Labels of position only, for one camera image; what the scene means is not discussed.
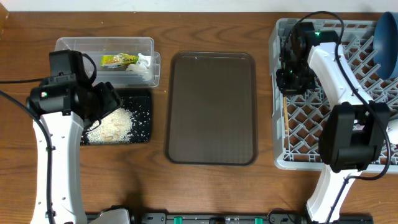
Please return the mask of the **wooden chopstick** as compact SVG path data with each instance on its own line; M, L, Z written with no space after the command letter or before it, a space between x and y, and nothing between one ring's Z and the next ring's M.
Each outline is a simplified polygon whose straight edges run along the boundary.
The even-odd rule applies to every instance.
M289 136L289 113L287 111L287 97L283 97L285 135Z

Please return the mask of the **yellow green snack wrapper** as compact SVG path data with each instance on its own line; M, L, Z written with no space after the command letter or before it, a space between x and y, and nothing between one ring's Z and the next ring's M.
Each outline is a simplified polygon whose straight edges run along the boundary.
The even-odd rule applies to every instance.
M137 55L129 55L120 53L116 55L103 55L101 58L101 67L116 68L123 67L129 64L137 63L139 57Z

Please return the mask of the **white tissue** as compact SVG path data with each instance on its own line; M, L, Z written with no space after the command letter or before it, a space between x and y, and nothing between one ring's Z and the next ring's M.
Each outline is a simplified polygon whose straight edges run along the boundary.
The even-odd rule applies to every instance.
M148 72L151 65L151 56L138 53L138 61L127 66L127 72Z

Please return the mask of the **dark blue plate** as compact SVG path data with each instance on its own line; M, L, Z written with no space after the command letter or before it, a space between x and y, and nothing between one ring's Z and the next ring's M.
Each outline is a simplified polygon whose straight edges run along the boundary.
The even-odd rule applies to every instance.
M373 49L377 50L374 63L383 80L397 78L397 12L385 12L376 24Z

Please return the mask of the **pale green cup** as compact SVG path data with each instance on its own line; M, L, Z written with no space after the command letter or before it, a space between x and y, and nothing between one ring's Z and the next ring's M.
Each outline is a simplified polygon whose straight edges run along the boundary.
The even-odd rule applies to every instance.
M389 143L397 145L398 142L398 119L393 119L387 124L387 135Z

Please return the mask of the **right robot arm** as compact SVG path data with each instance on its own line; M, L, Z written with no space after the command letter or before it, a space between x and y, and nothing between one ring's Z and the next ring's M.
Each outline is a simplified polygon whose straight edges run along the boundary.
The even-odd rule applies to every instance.
M312 22L296 23L280 53L276 82L283 95L301 95L319 81L331 113L318 140L324 167L306 203L309 223L333 223L349 188L362 171L389 146L386 103L376 103L356 80L347 63L341 38L334 30L316 30Z

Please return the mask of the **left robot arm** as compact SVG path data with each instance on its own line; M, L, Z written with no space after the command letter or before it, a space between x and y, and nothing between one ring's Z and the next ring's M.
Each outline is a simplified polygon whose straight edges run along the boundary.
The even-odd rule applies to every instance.
M31 90L37 140L37 195L32 223L87 223L80 189L82 132L120 108L110 82L44 80Z

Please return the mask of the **grey dishwasher rack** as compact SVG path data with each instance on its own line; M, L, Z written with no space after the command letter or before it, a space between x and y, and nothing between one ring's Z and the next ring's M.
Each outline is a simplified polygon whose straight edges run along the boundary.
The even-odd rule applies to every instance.
M391 120L397 119L397 79L383 80L374 63L377 51L373 49L374 21L349 21L314 19L316 30L343 31L342 44L345 57L359 84L376 102L384 102L391 112ZM273 114L272 141L274 164L283 170L321 170L318 153L318 138L329 117L330 105L320 82L316 89L302 95L286 96L289 113L289 136L285 135L284 95L276 82L276 71L280 68L280 50L284 40L296 23L296 19L282 18L269 37L269 67L272 77Z

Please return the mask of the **clear plastic bin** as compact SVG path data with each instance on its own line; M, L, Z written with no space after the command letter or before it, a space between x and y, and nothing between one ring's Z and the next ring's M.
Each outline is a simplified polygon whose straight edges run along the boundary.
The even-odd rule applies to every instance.
M88 54L96 65L96 80L110 82L115 88L154 88L160 82L160 53L155 51L154 40L150 37L62 37L55 44L55 50L76 50ZM148 72L127 72L127 66L107 68L101 67L103 55L151 56L151 65ZM93 65L84 58L85 71L93 73Z

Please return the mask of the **brown serving tray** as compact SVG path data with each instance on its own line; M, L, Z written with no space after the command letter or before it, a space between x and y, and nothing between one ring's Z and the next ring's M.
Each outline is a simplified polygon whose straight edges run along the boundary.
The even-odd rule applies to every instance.
M248 166L256 160L256 64L249 54L174 55L165 155L190 165Z

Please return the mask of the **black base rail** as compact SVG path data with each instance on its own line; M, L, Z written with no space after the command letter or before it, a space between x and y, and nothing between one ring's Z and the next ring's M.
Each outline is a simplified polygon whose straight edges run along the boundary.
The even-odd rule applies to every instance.
M94 223L97 218L105 215L105 212L116 210L117 208L127 209L127 212L131 212L128 207L122 205L115 205L107 210L103 210L100 213L86 213L88 223ZM317 223L310 221L308 215L296 214L294 212L286 211L282 208L275 208L271 210L267 215L262 214L182 214L182 213L142 213L137 217L134 217L132 213L128 213L129 223L142 223L142 224L209 224L209 223L224 223L224 224L238 224L238 223L270 223L270 224L283 224L283 223ZM110 221L105 223L121 223L117 218L111 218ZM357 224L373 224L374 220L372 216L367 215L342 215L339 220L330 223L357 223Z

